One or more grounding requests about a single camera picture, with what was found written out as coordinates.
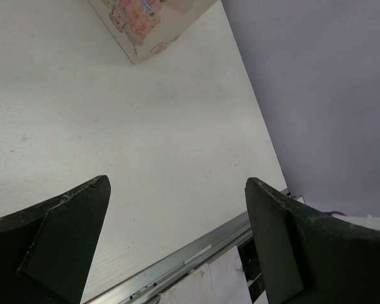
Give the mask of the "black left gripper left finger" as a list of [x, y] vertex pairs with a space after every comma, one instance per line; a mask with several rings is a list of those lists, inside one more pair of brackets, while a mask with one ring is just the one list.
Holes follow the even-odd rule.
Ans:
[[80, 303], [110, 194], [99, 175], [0, 217], [0, 303]]

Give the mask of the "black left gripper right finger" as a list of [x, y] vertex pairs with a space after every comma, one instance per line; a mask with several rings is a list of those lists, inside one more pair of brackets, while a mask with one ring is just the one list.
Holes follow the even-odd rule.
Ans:
[[256, 177], [246, 206], [269, 303], [380, 303], [380, 231], [291, 199]]

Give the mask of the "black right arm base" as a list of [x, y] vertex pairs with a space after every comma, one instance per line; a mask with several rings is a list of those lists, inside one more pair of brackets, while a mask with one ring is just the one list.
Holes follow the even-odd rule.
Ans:
[[253, 238], [241, 244], [238, 247], [238, 252], [251, 300], [255, 302], [265, 291], [265, 286]]

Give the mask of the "white paper bag orange handles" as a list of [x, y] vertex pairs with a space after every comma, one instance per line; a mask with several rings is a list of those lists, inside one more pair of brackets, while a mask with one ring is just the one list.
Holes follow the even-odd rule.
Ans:
[[215, 1], [89, 0], [129, 60], [138, 64], [174, 43]]

